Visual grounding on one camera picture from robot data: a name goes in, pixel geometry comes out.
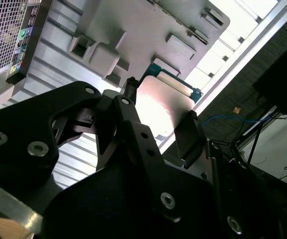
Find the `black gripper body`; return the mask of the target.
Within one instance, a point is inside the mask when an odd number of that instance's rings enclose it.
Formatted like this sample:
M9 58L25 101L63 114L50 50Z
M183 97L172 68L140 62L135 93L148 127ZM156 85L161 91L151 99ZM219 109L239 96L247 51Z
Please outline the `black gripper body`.
M139 172L115 164L59 193L44 213L45 239L222 239L212 187L167 165L170 194L180 210L172 223L156 214Z

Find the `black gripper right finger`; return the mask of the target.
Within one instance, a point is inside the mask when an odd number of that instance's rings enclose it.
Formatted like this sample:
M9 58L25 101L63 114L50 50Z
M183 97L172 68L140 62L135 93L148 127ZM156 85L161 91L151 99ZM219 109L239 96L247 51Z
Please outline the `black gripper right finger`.
M241 204L236 191L231 164L224 160L222 149L204 134L197 114L190 111L174 130L183 168L211 186L219 226L229 239L244 239Z

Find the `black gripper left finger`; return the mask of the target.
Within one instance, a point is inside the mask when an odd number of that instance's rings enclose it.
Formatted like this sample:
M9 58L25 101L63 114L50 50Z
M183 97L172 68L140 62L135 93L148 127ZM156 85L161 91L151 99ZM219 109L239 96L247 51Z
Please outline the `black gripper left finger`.
M59 148L84 132L96 136L97 172L115 164L135 167L156 214L180 220L166 164L132 99L81 81L0 110L0 200L43 220L59 194L48 184Z

